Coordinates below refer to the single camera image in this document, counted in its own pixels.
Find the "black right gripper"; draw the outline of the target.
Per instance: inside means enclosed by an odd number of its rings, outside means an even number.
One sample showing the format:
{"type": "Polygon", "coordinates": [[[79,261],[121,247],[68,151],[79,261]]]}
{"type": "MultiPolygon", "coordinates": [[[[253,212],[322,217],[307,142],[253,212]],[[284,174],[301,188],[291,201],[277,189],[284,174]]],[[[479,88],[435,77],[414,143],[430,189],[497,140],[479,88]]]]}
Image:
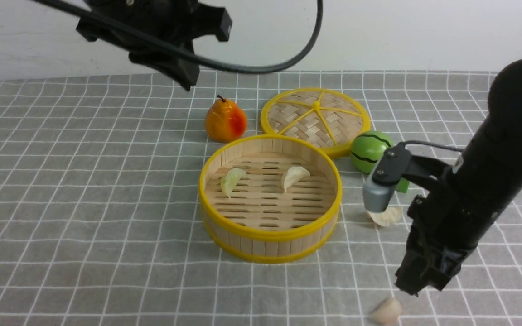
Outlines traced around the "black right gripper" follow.
{"type": "Polygon", "coordinates": [[[456,206],[439,216],[436,208],[417,195],[407,210],[412,224],[395,285],[411,296],[428,287],[443,291],[477,246],[471,244],[470,212],[456,206]]]}

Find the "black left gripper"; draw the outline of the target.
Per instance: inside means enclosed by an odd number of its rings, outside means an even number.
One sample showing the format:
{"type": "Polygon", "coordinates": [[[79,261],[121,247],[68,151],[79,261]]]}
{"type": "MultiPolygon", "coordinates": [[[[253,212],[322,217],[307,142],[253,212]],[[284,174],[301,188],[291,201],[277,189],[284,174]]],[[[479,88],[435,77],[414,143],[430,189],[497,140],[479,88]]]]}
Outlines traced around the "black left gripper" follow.
{"type": "MultiPolygon", "coordinates": [[[[232,19],[223,7],[197,0],[87,0],[91,12],[120,21],[160,41],[194,53],[193,41],[213,35],[229,40],[232,19]]],[[[173,54],[159,52],[141,44],[136,37],[81,19],[77,32],[90,43],[102,40],[128,52],[134,64],[152,68],[170,77],[184,90],[195,86],[199,65],[173,54]]]]}

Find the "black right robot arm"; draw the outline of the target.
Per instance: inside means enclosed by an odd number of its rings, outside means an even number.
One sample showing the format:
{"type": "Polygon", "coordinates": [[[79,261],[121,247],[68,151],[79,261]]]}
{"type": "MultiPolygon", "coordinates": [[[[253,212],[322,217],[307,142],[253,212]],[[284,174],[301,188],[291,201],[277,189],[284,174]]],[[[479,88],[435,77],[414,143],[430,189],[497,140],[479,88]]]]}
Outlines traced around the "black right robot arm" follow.
{"type": "Polygon", "coordinates": [[[456,164],[411,154],[404,143],[385,154],[387,177],[426,189],[407,214],[412,225],[396,287],[418,295],[442,290],[522,190],[522,59],[491,84],[488,115],[456,164]]]}

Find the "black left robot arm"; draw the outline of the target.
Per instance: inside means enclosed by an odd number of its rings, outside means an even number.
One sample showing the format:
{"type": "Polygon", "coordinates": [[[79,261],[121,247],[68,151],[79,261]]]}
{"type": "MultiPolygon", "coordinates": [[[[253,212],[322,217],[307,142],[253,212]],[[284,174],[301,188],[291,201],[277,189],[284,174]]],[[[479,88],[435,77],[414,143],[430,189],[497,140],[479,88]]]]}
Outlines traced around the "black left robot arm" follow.
{"type": "Polygon", "coordinates": [[[197,0],[87,0],[89,10],[62,0],[42,0],[41,4],[79,17],[76,30],[89,43],[102,40],[123,49],[130,62],[160,72],[186,91],[196,85],[199,65],[168,50],[153,49],[130,31],[194,54],[195,39],[213,35],[225,43],[232,29],[225,8],[197,0]]]}

